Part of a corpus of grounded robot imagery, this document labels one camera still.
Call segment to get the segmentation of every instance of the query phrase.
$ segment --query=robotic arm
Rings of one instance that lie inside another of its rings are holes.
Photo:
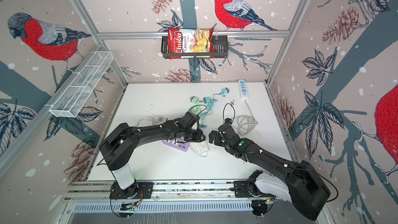
[[[252,140],[240,138],[231,126],[231,119],[210,133],[209,143],[222,146],[227,152],[246,162],[254,163],[274,174],[288,189],[291,202],[296,209],[310,220],[316,220],[318,214],[330,196],[330,191],[315,172],[311,164],[302,161],[300,164],[278,157],[256,145]],[[120,124],[100,145],[103,159],[114,175],[116,182],[112,186],[119,198],[129,199],[137,194],[137,181],[133,177],[128,161],[134,149],[140,145],[157,140],[182,138],[186,142],[205,140],[199,128],[199,117],[187,112],[184,117],[169,120],[163,124],[149,127],[129,127]],[[252,195],[266,192],[264,183],[256,171],[248,179],[251,182],[249,191]]]

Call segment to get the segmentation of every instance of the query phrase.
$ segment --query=white mesh basket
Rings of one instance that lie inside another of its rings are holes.
[[[55,117],[75,118],[113,61],[111,52],[97,51],[92,54],[88,63],[51,107],[50,112]]]

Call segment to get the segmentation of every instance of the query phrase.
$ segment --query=white tabletop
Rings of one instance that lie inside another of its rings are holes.
[[[160,115],[169,120],[179,118],[193,106],[190,101],[192,96],[199,99],[212,97],[225,87],[230,92],[226,97],[215,96],[218,101],[212,108],[213,114],[206,116],[202,122],[207,125],[203,129],[210,149],[207,157],[194,152],[193,149],[199,151],[198,144],[195,143],[190,144],[187,152],[167,146],[162,141],[145,144],[136,148],[129,160],[137,180],[247,179],[256,169],[261,169],[235,158],[223,147],[209,144],[209,133],[223,124],[222,110],[226,103],[234,103],[236,116],[250,115],[246,104],[240,99],[238,82],[129,84],[108,133],[120,123],[126,122],[129,126],[134,126],[142,116]],[[291,160],[263,83],[247,82],[246,87],[248,104],[258,125],[244,137],[277,156]],[[229,106],[226,107],[225,117],[233,117],[233,110]],[[107,166],[95,166],[101,159],[102,154],[99,152],[89,173],[89,181],[114,179]]]

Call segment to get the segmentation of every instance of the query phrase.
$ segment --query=bird's red breast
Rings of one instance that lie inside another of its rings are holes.
[[[375,118],[377,137],[398,163],[398,85],[377,103]]]
[[[78,40],[68,42],[60,46],[50,46],[39,42],[40,36],[43,34],[41,25],[36,19],[31,19],[25,24],[27,38],[21,38],[29,47],[33,49],[39,56],[48,60],[67,60],[77,51]]]
[[[233,0],[214,0],[216,16],[229,28],[244,28],[251,24],[251,21],[240,19],[229,14],[223,7],[224,4],[232,2]]]

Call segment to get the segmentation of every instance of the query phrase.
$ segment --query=bag of chips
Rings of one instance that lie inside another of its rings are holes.
[[[213,29],[178,29],[168,28],[169,52],[180,56],[171,56],[169,59],[193,58],[193,56],[182,56],[183,53],[214,52],[211,36]],[[214,56],[197,56],[199,58],[214,58]]]

